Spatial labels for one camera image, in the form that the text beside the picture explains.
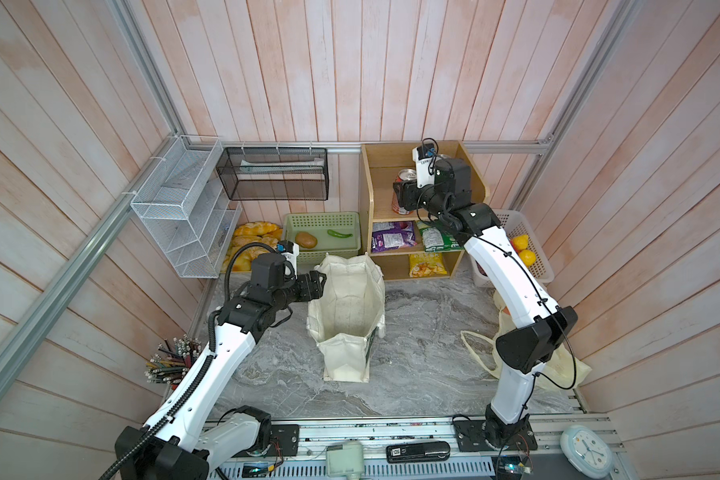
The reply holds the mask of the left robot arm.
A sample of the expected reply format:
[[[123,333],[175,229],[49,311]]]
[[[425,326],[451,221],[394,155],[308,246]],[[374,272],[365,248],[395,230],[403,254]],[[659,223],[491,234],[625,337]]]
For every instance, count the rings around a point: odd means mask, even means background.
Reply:
[[[224,288],[224,303],[207,319],[208,342],[176,390],[136,429],[115,442],[116,460],[102,474],[111,479],[205,479],[232,456],[268,448],[271,418],[244,406],[225,422],[206,429],[224,387],[264,332],[281,325],[277,315],[294,303],[323,296],[326,274],[300,274],[295,252],[266,248],[251,266],[248,281]]]

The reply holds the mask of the purple snack bag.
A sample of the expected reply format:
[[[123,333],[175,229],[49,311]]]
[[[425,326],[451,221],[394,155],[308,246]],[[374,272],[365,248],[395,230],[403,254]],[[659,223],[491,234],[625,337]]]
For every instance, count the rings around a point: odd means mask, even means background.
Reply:
[[[417,245],[415,226],[411,221],[377,222],[371,232],[371,251],[381,253]]]

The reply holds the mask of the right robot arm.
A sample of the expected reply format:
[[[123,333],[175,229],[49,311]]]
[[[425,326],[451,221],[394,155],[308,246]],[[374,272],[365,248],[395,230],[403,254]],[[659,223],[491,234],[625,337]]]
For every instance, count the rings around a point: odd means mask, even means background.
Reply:
[[[458,158],[430,157],[416,162],[413,180],[394,183],[398,204],[426,211],[434,227],[452,235],[490,278],[508,306],[515,328],[495,341],[503,367],[497,391],[486,408],[484,432],[494,448],[529,429],[527,403],[536,379],[555,350],[567,341],[578,320],[533,277],[505,230],[485,203],[471,200],[470,165]]]

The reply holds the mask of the cream canvas tote bag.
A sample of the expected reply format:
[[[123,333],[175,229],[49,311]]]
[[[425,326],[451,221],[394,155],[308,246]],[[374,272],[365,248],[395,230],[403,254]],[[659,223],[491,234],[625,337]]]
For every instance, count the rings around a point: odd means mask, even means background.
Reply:
[[[385,336],[385,282],[367,254],[327,255],[316,266],[323,294],[308,304],[307,331],[324,360],[326,381],[367,383],[373,344]]]

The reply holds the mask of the yellow plastic grocery bag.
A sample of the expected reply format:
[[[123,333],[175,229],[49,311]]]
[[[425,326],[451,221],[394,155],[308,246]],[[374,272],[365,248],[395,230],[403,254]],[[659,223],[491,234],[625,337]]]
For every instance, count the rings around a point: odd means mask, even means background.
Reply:
[[[540,386],[546,390],[568,390],[578,387],[591,373],[589,365],[563,346],[577,320],[572,308],[561,308],[552,315],[538,317],[534,325],[518,328],[498,292],[493,294],[493,300],[499,309],[497,334],[488,338],[472,331],[460,333],[472,359],[493,377],[500,377],[506,366],[530,374],[536,367],[543,365]],[[470,344],[472,340],[488,344],[494,360],[492,367],[486,365],[481,355],[473,349]]]

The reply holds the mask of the red soda can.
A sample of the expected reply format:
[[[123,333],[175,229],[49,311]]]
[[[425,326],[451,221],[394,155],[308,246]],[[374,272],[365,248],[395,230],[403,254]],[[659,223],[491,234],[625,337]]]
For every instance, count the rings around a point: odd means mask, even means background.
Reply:
[[[417,205],[418,194],[416,171],[401,169],[393,182],[392,209],[400,215],[409,214]]]

